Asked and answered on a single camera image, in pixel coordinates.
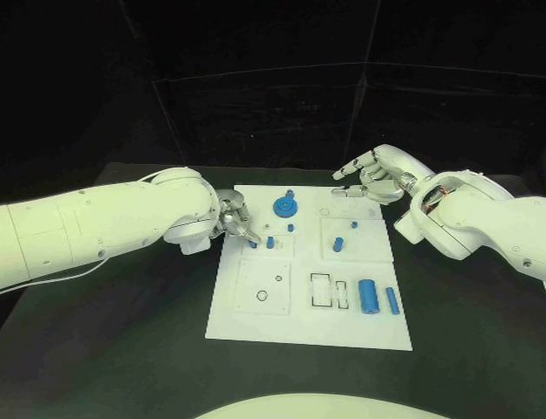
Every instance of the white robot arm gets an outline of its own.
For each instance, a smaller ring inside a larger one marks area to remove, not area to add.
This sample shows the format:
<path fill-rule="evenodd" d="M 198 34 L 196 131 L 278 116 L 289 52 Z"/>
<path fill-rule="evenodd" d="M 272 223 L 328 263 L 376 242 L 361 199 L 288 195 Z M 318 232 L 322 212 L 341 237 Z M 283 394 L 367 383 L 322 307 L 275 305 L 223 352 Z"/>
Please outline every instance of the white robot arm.
<path fill-rule="evenodd" d="M 437 175 L 400 149 L 380 145 L 332 174 L 340 180 L 361 171 L 363 185 L 332 190 L 334 196 L 365 196 L 381 204 L 412 196 L 394 223 L 413 243 L 424 238 L 449 258 L 462 260 L 491 247 L 517 271 L 546 281 L 546 198 L 514 198 L 469 170 Z"/>
<path fill-rule="evenodd" d="M 0 289 L 141 249 L 160 237 L 183 254 L 224 231 L 255 243 L 243 197 L 188 168 L 0 206 Z"/>

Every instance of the table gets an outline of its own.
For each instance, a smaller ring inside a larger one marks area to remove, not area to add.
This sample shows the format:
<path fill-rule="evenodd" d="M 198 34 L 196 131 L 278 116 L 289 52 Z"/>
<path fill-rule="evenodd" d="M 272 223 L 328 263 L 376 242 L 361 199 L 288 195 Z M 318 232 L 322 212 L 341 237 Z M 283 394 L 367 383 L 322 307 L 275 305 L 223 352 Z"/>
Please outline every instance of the table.
<path fill-rule="evenodd" d="M 111 163 L 96 184 L 161 168 Z M 247 180 L 334 185 L 327 171 L 196 169 L 217 189 Z M 406 205 L 384 207 L 383 217 L 412 352 L 206 340 L 223 240 L 191 256 L 160 241 L 90 275 L 27 289 L 0 331 L 0 417 L 190 418 L 299 392 L 453 418 L 546 417 L 541 282 L 485 248 L 455 261 L 410 245 L 391 228 Z"/>

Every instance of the black table surface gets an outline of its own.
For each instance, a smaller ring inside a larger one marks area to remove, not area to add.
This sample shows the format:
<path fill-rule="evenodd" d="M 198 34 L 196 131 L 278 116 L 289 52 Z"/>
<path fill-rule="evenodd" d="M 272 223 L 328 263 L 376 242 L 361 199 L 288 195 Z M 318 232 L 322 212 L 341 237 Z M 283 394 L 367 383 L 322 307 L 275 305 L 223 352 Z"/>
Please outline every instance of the black table surface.
<path fill-rule="evenodd" d="M 161 168 L 111 163 L 96 184 Z M 334 186 L 327 171 L 197 170 L 217 189 Z M 223 239 L 191 256 L 160 241 L 24 292 L 0 331 L 0 417 L 191 418 L 262 395 L 329 393 L 452 418 L 546 418 L 541 282 L 486 248 L 455 261 L 410 245 L 391 228 L 406 205 L 381 212 L 412 352 L 207 340 Z"/>

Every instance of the dark background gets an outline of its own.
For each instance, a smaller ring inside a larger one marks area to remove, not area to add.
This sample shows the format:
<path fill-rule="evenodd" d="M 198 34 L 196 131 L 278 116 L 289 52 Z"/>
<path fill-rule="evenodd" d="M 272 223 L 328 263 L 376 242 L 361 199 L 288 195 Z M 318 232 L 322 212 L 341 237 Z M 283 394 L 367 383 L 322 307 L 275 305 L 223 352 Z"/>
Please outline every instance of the dark background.
<path fill-rule="evenodd" d="M 109 161 L 337 169 L 380 143 L 546 194 L 546 1 L 0 2 L 0 203 Z"/>

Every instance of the white board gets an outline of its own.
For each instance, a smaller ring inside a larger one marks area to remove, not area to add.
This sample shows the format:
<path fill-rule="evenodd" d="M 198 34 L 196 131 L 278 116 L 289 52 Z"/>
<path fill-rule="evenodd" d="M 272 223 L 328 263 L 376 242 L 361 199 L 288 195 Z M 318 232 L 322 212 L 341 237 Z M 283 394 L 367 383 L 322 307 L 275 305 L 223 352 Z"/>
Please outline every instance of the white board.
<path fill-rule="evenodd" d="M 252 249 L 240 238 L 224 238 L 206 338 L 410 351 L 377 203 L 332 198 L 331 188 L 242 185 L 234 189 L 243 194 L 253 232 L 263 242 Z M 288 189 L 298 212 L 279 218 L 273 201 Z M 268 236 L 272 249 L 266 249 Z M 332 251 L 337 237 L 342 238 L 340 252 Z M 361 312 L 361 279 L 376 284 L 376 314 Z M 394 290 L 397 315 L 390 312 L 386 287 Z"/>

